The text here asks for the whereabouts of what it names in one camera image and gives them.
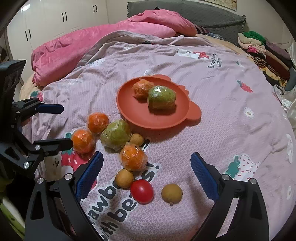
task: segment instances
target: plastic wrap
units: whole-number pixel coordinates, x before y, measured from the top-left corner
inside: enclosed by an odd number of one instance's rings
[[[108,124],[108,116],[100,112],[92,113],[87,118],[87,127],[94,134],[101,133],[106,129]]]
[[[110,147],[115,151],[120,150],[131,138],[131,129],[123,120],[119,119],[110,123],[101,134],[103,146]]]
[[[148,92],[154,86],[154,83],[145,79],[139,80],[140,81],[133,85],[133,90],[135,92],[134,97],[137,99],[146,99],[148,97]]]
[[[96,144],[92,133],[84,129],[74,131],[71,139],[73,141],[73,148],[80,154],[91,152]]]
[[[139,146],[127,142],[119,154],[119,160],[128,171],[142,171],[146,168],[148,158]]]
[[[148,106],[158,110],[175,108],[176,92],[168,87],[157,85],[149,90]]]

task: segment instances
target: gray headboard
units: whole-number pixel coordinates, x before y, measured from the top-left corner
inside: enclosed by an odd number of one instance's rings
[[[178,12],[182,17],[196,25],[220,34],[224,40],[238,46],[238,33],[243,32],[246,16],[239,16],[230,11],[204,3],[185,0],[146,0],[128,2],[128,17],[156,7]]]

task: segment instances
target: green towel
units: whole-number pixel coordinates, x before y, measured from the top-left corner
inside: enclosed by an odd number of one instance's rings
[[[262,35],[260,35],[259,33],[256,33],[254,31],[249,31],[249,32],[244,32],[244,35],[247,38],[257,39],[257,40],[261,41],[262,44],[266,44],[266,39]]]

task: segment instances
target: red tomato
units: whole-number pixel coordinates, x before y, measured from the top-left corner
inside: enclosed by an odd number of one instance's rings
[[[140,179],[131,185],[131,195],[138,203],[147,204],[153,200],[154,190],[148,181]]]

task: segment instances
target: orange plate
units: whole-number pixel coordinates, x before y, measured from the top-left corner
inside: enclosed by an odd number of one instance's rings
[[[150,112],[147,101],[134,98],[132,89],[140,78],[153,82],[155,85],[166,86],[176,92],[176,109],[157,110]],[[177,85],[168,76],[156,74],[149,77],[138,77],[125,82],[118,90],[116,102],[120,113],[131,123],[147,129],[166,129],[176,126],[185,119],[199,121],[201,110],[188,97],[189,92],[183,85]]]

